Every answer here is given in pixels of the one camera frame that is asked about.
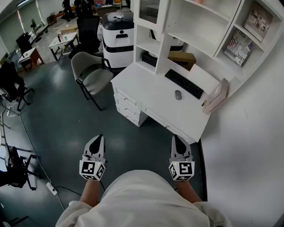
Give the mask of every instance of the book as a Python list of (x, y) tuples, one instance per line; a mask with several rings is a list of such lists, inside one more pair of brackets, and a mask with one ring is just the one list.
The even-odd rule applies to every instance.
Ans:
[(265, 37), (272, 22), (272, 15), (261, 5), (253, 2), (244, 28), (253, 34), (260, 42)]
[(241, 66), (248, 57), (253, 45), (254, 42), (245, 33), (237, 29), (224, 54)]

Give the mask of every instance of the electrical outlet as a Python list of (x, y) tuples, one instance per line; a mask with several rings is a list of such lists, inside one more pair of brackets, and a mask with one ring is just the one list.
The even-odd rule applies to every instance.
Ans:
[(52, 192), (53, 195), (57, 195), (57, 191), (54, 190), (54, 187), (51, 185), (51, 183), (47, 183), (46, 187)]

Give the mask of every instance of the cable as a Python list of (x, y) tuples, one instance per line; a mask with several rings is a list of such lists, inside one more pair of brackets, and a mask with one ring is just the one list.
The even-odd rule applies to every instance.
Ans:
[[(51, 184), (51, 180), (50, 180), (50, 178), (48, 177), (47, 173), (45, 172), (43, 166), (41, 165), (41, 163), (40, 163), (40, 161), (39, 161), (39, 158), (38, 158), (38, 156), (37, 156), (37, 154), (36, 154), (35, 148), (34, 148), (34, 146), (32, 145), (31, 139), (30, 139), (30, 137), (28, 136), (28, 133), (27, 133), (27, 130), (26, 130), (26, 127), (25, 127), (25, 125), (24, 125), (24, 122), (23, 122), (23, 119), (22, 119), (22, 116), (21, 116), (21, 115), (20, 115), (20, 118), (21, 118), (21, 121), (22, 121), (24, 130), (25, 130), (25, 133), (26, 133), (26, 135), (27, 135), (27, 137), (28, 137), (28, 140), (30, 141), (30, 144), (31, 144), (32, 149), (33, 149), (33, 151), (34, 151), (34, 153), (35, 153), (35, 156), (36, 156), (36, 158), (37, 158), (37, 160), (38, 160), (38, 162), (39, 162), (39, 165), (40, 165), (40, 167), (42, 168), (42, 170), (44, 171), (46, 177), (48, 178), (48, 180), (49, 180), (49, 182), (50, 182), (50, 184)], [(100, 181), (100, 184), (102, 185), (103, 190), (106, 191), (106, 190), (105, 190), (105, 187), (103, 186), (103, 183), (102, 183), (101, 181)], [(66, 190), (69, 190), (69, 191), (71, 191), (71, 192), (73, 192), (73, 193), (76, 193), (76, 194), (78, 194), (78, 195), (81, 196), (81, 194), (79, 194), (79, 193), (77, 193), (77, 192), (75, 192), (75, 191), (73, 191), (73, 190), (71, 190), (71, 189), (68, 189), (68, 188), (66, 188), (66, 187), (56, 186), (54, 189), (56, 189), (56, 188), (64, 188), (64, 189), (66, 189)], [(61, 202), (61, 199), (60, 199), (60, 197), (59, 197), (58, 194), (57, 194), (57, 198), (58, 198), (58, 200), (59, 200), (59, 202), (60, 202), (60, 204), (61, 204), (63, 210), (65, 210), (65, 208), (64, 208), (64, 206), (63, 206), (63, 204), (62, 204), (62, 202)]]
[(61, 202), (61, 200), (60, 200), (59, 195), (57, 195), (57, 198), (59, 199), (59, 202), (60, 202), (60, 204), (61, 204), (61, 206), (62, 206), (63, 210), (65, 211), (65, 208), (64, 208), (64, 206), (63, 206), (63, 204), (62, 204), (62, 202)]
[[(12, 110), (12, 111), (14, 111), (14, 109), (15, 109), (15, 108), (14, 108), (14, 105), (16, 105), (16, 104), (17, 104), (17, 102), (15, 102), (12, 106), (8, 106), (7, 108), (10, 109), (10, 110)], [(8, 116), (8, 117), (14, 117), (14, 116), (16, 116), (16, 114), (11, 114), (10, 111), (8, 110), (7, 116)]]
[(106, 190), (105, 190), (105, 187), (103, 186), (103, 184), (102, 184), (102, 182), (101, 181), (99, 181), (100, 183), (101, 183), (101, 185), (102, 185), (102, 188), (103, 188), (103, 191), (105, 192)]
[(75, 192), (75, 191), (73, 191), (73, 190), (71, 190), (71, 189), (68, 189), (68, 188), (66, 188), (66, 187), (61, 187), (61, 186), (56, 186), (53, 190), (55, 190), (56, 188), (64, 188), (64, 189), (69, 190), (69, 191), (71, 191), (71, 192), (73, 192), (73, 193), (76, 193), (76, 194), (79, 195), (79, 196), (82, 195), (82, 194), (77, 193), (77, 192)]
[(49, 177), (48, 177), (47, 173), (45, 172), (45, 170), (44, 170), (43, 166), (41, 165), (41, 163), (40, 163), (40, 161), (39, 161), (39, 157), (38, 157), (38, 156), (37, 156), (37, 154), (36, 154), (35, 148), (34, 148), (34, 146), (32, 145), (31, 139), (30, 139), (30, 137), (28, 136), (28, 133), (27, 133), (26, 127), (25, 127), (25, 125), (24, 125), (24, 123), (23, 123), (23, 119), (22, 119), (21, 114), (20, 114), (20, 118), (21, 118), (21, 121), (22, 121), (23, 127), (24, 127), (24, 129), (25, 129), (25, 133), (26, 133), (26, 135), (27, 135), (27, 137), (28, 137), (28, 140), (30, 141), (30, 144), (31, 144), (32, 149), (33, 149), (33, 151), (34, 151), (34, 153), (35, 153), (35, 156), (36, 156), (36, 158), (37, 158), (37, 160), (38, 160), (38, 162), (39, 162), (39, 165), (41, 166), (42, 170), (44, 171), (44, 173), (45, 173), (46, 177), (47, 177), (47, 178), (48, 178), (48, 180), (49, 180), (49, 183), (51, 184), (51, 179), (49, 179)]
[[(26, 133), (26, 135), (27, 135), (27, 137), (28, 137), (28, 140), (30, 141), (30, 144), (31, 144), (31, 146), (32, 146), (32, 149), (33, 149), (33, 151), (34, 151), (34, 153), (35, 153), (35, 156), (36, 156), (36, 158), (37, 158), (37, 161), (39, 162), (40, 167), (41, 167), (42, 170), (44, 171), (46, 177), (47, 177), (48, 180), (49, 180), (49, 183), (51, 184), (51, 179), (48, 177), (48, 175), (47, 175), (47, 173), (45, 172), (43, 166), (41, 165), (41, 163), (40, 163), (40, 161), (39, 161), (39, 157), (38, 157), (37, 154), (36, 154), (35, 148), (34, 148), (34, 146), (32, 145), (31, 139), (30, 139), (30, 137), (28, 136), (28, 133), (27, 133), (26, 127), (25, 127), (25, 125), (24, 125), (24, 123), (23, 123), (23, 119), (22, 119), (21, 114), (20, 114), (20, 118), (21, 118), (23, 127), (24, 127), (24, 129), (25, 129), (25, 133)], [(62, 204), (62, 202), (61, 202), (61, 200), (60, 200), (60, 198), (59, 198), (59, 195), (57, 195), (57, 198), (58, 198), (58, 200), (59, 200), (59, 202), (60, 202), (60, 204), (61, 204), (63, 210), (65, 211), (64, 206), (63, 206), (63, 204)]]

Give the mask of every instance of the forearm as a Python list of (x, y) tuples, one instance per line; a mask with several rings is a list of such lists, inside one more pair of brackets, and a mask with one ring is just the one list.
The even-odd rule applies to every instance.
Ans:
[(187, 180), (177, 182), (177, 191), (184, 199), (191, 203), (202, 202)]
[(98, 204), (98, 199), (99, 181), (88, 180), (86, 182), (80, 201), (90, 205), (91, 207), (95, 207)]

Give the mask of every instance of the white machine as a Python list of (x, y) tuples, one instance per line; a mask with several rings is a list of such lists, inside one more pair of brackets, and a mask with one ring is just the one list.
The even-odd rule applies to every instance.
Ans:
[(133, 62), (134, 23), (132, 12), (103, 16), (103, 56), (112, 68), (125, 68)]
[(101, 180), (106, 170), (104, 153), (104, 136), (98, 135), (91, 139), (85, 146), (83, 159), (80, 160), (79, 174), (86, 180)]
[(190, 145), (180, 136), (173, 135), (170, 174), (173, 180), (189, 180), (194, 176), (194, 161)]

